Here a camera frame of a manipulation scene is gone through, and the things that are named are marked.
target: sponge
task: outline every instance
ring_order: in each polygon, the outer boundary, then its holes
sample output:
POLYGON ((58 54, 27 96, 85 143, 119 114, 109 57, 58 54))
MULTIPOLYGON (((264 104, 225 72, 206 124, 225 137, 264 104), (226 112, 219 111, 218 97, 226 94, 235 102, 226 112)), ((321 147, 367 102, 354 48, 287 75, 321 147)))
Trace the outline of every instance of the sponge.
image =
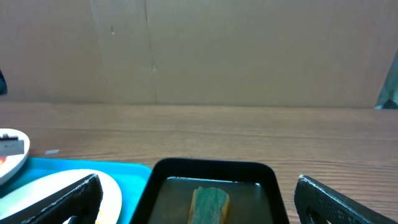
POLYGON ((229 195, 215 187, 199 187, 193 191, 188 224, 225 224, 229 195))

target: white round object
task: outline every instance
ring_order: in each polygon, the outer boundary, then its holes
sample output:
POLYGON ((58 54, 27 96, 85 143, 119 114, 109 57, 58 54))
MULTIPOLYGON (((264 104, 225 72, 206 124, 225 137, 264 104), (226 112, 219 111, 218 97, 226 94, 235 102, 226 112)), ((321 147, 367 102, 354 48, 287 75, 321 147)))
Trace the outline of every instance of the white round object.
POLYGON ((3 134, 8 134, 10 137, 17 136, 18 139, 24 140, 24 154, 6 157, 6 161, 0 165, 0 185, 10 179, 24 165, 30 146, 29 138, 22 131, 0 128, 0 136, 3 134))
POLYGON ((103 189, 96 224, 115 224, 122 207, 122 193, 118 183, 98 170, 76 169, 51 174, 37 179, 0 198, 0 220, 58 192, 90 174, 97 174, 103 189))

